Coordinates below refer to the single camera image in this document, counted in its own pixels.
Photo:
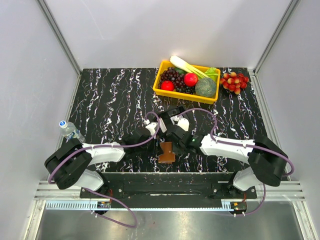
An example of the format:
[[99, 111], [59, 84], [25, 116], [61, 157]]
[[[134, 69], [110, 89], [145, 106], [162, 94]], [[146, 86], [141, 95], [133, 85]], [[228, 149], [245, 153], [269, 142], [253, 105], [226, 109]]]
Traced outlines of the brown leather card holder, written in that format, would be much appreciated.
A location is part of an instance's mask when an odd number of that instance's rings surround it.
[[173, 153], [172, 142], [161, 142], [160, 148], [162, 154], [158, 156], [159, 164], [172, 164], [176, 161], [176, 155]]

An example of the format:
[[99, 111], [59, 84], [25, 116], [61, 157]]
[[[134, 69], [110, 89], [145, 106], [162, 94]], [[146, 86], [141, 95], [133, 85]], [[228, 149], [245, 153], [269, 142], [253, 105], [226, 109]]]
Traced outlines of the black card box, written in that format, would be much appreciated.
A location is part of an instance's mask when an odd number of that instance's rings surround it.
[[190, 124], [192, 122], [189, 112], [184, 113], [187, 109], [184, 105], [179, 105], [174, 108], [169, 108], [158, 113], [160, 120], [160, 132], [166, 134], [170, 132], [174, 125], [178, 124], [180, 119], [186, 119]]

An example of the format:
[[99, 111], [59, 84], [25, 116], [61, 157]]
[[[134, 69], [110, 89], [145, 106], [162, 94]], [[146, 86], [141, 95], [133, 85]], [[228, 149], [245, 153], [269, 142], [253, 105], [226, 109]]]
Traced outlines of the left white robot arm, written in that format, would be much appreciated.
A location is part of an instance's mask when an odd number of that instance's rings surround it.
[[105, 162], [120, 162], [125, 156], [147, 151], [156, 138], [149, 130], [135, 130], [120, 142], [104, 144], [81, 143], [77, 138], [63, 144], [44, 162], [49, 172], [48, 183], [60, 190], [72, 186], [89, 187], [98, 198], [107, 195], [109, 186], [99, 173], [88, 167]]

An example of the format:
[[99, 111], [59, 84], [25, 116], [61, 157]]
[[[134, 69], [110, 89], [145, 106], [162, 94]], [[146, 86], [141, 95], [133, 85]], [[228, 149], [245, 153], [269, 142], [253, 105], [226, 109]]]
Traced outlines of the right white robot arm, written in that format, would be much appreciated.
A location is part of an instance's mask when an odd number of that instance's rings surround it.
[[212, 133], [193, 135], [178, 125], [161, 131], [166, 140], [184, 152], [224, 157], [247, 164], [246, 169], [232, 174], [225, 187], [233, 198], [239, 198], [259, 184], [278, 187], [282, 177], [289, 175], [285, 173], [286, 166], [290, 165], [294, 170], [288, 156], [267, 137], [236, 140], [213, 136]]

